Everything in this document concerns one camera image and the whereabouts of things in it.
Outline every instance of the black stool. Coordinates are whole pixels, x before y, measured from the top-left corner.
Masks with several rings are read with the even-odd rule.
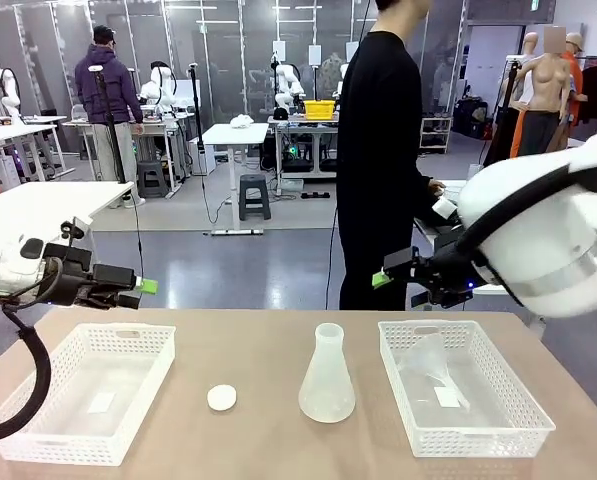
[[[141,198],[162,198],[169,193],[160,162],[138,162],[138,195]]]
[[[260,198],[247,198],[247,190],[258,190]],[[247,205],[260,205],[248,208]],[[248,213],[262,213],[265,220],[271,218],[269,208],[269,193],[264,175],[241,175],[240,176],[240,220],[244,221]]]

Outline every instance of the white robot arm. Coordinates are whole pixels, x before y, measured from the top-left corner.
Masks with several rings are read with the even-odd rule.
[[[428,292],[418,304],[444,307],[493,283],[538,315],[597,309],[597,135],[483,169],[463,188],[458,214],[465,231],[455,242],[429,259],[415,247],[386,257],[375,284],[419,283]]]
[[[304,95],[305,90],[300,85],[300,80],[294,72],[293,65],[278,65],[276,74],[278,75],[279,90],[276,95],[276,102],[278,102],[278,106],[289,112],[289,107],[293,104],[294,98]]]
[[[20,117],[20,93],[18,87],[18,80],[16,74],[10,69],[0,68],[0,90],[3,92],[1,102],[7,114],[11,117],[12,123],[19,123],[22,121]]]
[[[160,112],[171,112],[176,93],[175,77],[168,66],[154,62],[151,69],[151,80],[140,89],[140,97],[151,105],[158,105]]]
[[[140,300],[122,292],[155,293],[157,289],[155,282],[137,277],[132,269],[93,265],[92,252],[71,245],[72,239],[84,235],[75,223],[61,225],[61,240],[56,243],[29,236],[16,236],[4,248],[0,243],[0,305],[4,315],[18,328],[18,336],[36,365],[34,389],[20,411],[0,424],[0,439],[19,431],[34,417],[47,397],[51,382],[47,349],[35,329],[18,318],[19,311],[39,303],[101,310],[138,308]]]

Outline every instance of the erlenmeyer flask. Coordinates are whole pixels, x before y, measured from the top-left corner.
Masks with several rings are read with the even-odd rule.
[[[316,328],[316,349],[300,387],[298,403],[303,413],[317,422],[340,422],[356,406],[342,352],[343,337],[342,327],[335,323],[323,323]]]

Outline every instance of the plastic tray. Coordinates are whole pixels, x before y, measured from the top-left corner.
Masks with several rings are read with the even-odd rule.
[[[555,430],[476,322],[380,322],[378,328],[380,354],[414,456],[535,457]],[[449,373],[469,409],[442,407],[439,381],[406,365],[398,368],[403,353],[432,333],[443,336]]]
[[[20,432],[0,440],[6,460],[118,466],[175,357],[175,327],[80,324],[52,352],[49,396]],[[11,418],[35,373],[0,407]]]
[[[334,117],[334,107],[336,102],[333,100],[306,100],[305,117],[309,121],[325,121]]]

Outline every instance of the white wall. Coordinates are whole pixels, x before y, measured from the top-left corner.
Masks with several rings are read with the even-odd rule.
[[[554,24],[585,24],[585,54],[597,55],[597,0],[557,0]]]
[[[471,85],[471,95],[489,104],[489,115],[496,108],[506,57],[518,52],[521,33],[519,26],[472,27],[465,79]]]

